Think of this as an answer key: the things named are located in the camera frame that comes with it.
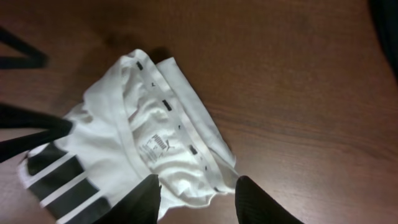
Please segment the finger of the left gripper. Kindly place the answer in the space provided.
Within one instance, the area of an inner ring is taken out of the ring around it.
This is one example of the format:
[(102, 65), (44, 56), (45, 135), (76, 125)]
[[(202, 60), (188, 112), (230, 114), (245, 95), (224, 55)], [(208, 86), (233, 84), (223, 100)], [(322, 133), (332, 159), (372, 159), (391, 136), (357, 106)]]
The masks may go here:
[(1, 27), (1, 43), (21, 53), (21, 57), (1, 56), (1, 69), (44, 68), (49, 57), (18, 36)]
[(67, 136), (73, 123), (50, 114), (1, 104), (1, 130), (26, 129), (31, 132), (1, 141), (1, 162), (22, 152)]

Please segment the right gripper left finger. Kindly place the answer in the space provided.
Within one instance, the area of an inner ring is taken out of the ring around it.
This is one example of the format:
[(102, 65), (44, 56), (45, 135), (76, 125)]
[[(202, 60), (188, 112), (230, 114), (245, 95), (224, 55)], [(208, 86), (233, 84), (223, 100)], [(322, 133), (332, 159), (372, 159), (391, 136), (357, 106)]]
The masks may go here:
[(157, 224), (161, 188), (158, 175), (148, 175), (95, 224)]

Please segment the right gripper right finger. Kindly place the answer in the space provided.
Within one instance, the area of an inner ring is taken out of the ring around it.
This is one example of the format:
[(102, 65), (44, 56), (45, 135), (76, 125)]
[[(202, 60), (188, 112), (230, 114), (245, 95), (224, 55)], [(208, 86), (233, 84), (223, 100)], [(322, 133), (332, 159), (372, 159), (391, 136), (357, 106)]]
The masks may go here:
[(235, 207), (239, 224), (303, 224), (246, 175), (236, 182)]

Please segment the white polo shirt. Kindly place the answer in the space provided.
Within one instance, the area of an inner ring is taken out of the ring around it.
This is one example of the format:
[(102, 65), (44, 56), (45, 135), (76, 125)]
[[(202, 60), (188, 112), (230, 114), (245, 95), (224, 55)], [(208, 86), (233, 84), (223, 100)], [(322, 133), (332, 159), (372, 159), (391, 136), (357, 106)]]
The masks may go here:
[(31, 149), (23, 186), (57, 223), (94, 223), (159, 180), (159, 217), (235, 192), (236, 159), (174, 58), (122, 56), (66, 116), (60, 139)]

